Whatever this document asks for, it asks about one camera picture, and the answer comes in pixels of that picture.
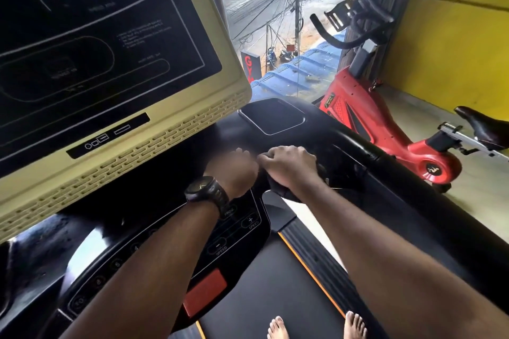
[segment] exercise bike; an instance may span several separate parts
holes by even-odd
[[[329,44],[342,50],[356,48],[350,66],[336,74],[325,93],[320,103],[322,111],[394,156],[402,165],[431,182],[440,193],[451,188],[451,182],[462,170],[461,162],[448,151],[451,148],[464,155],[482,152],[509,162],[509,157],[501,152],[509,148],[509,122],[487,117],[465,106],[458,106],[455,112],[471,125],[474,137],[461,132],[462,126],[444,122],[438,126],[436,134],[412,142],[395,123],[376,91],[381,82],[370,82],[363,77],[377,48],[388,42],[386,32],[393,27],[394,17],[376,0],[345,0],[325,15],[336,31],[350,27],[357,38],[340,41],[327,32],[315,14],[310,16],[318,33]]]

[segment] bare foot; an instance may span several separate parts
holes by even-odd
[[[343,339],[366,339],[367,328],[359,314],[348,311],[345,319]]]
[[[281,316],[276,316],[276,318],[272,319],[272,322],[270,322],[267,339],[289,339],[288,331],[284,326],[283,319],[281,319]]]

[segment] hand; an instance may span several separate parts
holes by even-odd
[[[234,152],[214,157],[205,169],[204,176],[213,176],[233,200],[245,194],[255,183],[258,164],[247,150],[238,148]]]
[[[294,191],[303,182],[320,180],[317,158],[302,146],[278,146],[269,150],[272,158],[260,154],[258,163],[279,184]]]

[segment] wristwatch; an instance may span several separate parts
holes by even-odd
[[[228,210],[230,199],[220,183],[212,176],[203,176],[191,182],[184,191],[188,202],[212,201],[220,210],[220,214]]]

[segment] yellow wall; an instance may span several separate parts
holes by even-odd
[[[410,0],[382,78],[449,111],[509,120],[509,0],[461,1]]]

